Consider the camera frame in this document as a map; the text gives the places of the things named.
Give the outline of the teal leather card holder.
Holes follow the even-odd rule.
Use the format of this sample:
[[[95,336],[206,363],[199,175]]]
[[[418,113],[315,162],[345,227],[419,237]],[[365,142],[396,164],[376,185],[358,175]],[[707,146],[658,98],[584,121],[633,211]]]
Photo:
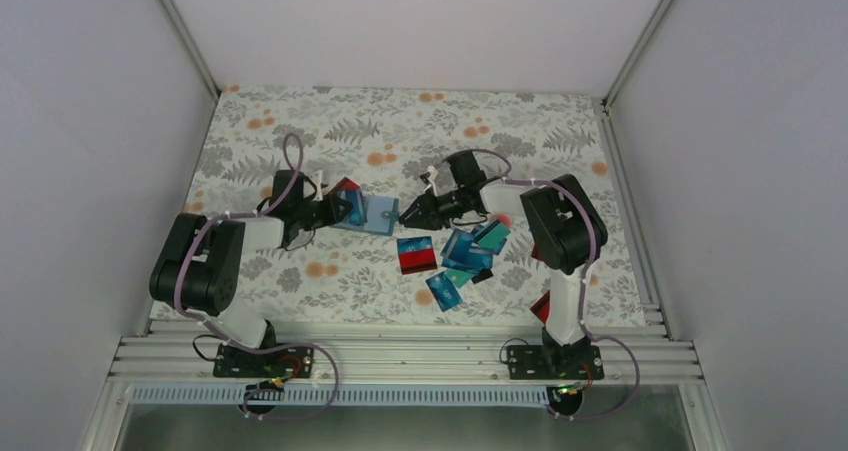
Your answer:
[[[344,198],[343,192],[336,194]],[[392,236],[399,219],[399,200],[397,198],[386,196],[367,194],[363,194],[363,196],[366,200],[367,223],[363,227],[359,228],[350,226],[345,220],[339,224],[333,225],[333,227],[374,235]]]

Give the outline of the red card black stripe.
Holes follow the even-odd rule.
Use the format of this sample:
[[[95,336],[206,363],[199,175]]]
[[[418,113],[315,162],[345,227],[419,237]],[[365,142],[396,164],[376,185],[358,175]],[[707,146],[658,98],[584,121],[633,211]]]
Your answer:
[[[546,291],[531,306],[531,312],[542,324],[547,323],[550,314],[550,291]]]

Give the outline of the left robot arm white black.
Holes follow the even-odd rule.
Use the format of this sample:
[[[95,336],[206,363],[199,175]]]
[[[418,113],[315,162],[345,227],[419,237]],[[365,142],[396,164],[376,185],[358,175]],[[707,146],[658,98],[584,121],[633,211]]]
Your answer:
[[[179,214],[151,272],[149,294],[238,349],[249,373],[266,375],[279,351],[272,324],[237,295],[243,256],[287,249],[301,233],[339,224],[354,209],[305,174],[279,171],[271,194],[251,212]]]

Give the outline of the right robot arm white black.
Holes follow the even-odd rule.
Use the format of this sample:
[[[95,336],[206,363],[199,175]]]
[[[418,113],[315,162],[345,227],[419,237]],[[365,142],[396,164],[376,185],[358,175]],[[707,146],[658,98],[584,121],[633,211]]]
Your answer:
[[[456,188],[435,190],[437,168],[422,176],[427,187],[400,215],[407,228],[440,230],[451,220],[475,211],[480,215],[523,217],[534,240],[536,256],[551,270],[549,314],[543,327],[541,362],[555,378],[578,368],[590,351],[592,335],[584,318],[588,271],[607,243],[607,228],[578,178],[514,179],[504,171],[488,177],[474,152],[453,153],[448,164]]]

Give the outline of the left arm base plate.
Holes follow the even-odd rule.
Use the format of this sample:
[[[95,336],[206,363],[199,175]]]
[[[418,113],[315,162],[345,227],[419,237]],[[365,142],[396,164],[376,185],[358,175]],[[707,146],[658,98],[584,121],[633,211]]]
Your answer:
[[[314,350],[308,347],[286,347],[269,354],[249,353],[232,346],[220,345],[212,375],[216,378],[310,378]]]

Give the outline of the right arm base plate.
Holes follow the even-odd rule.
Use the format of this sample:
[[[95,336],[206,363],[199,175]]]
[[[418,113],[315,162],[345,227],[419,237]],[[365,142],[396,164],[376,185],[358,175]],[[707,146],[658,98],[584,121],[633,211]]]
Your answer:
[[[512,380],[602,380],[600,349],[588,346],[509,345],[504,357]]]

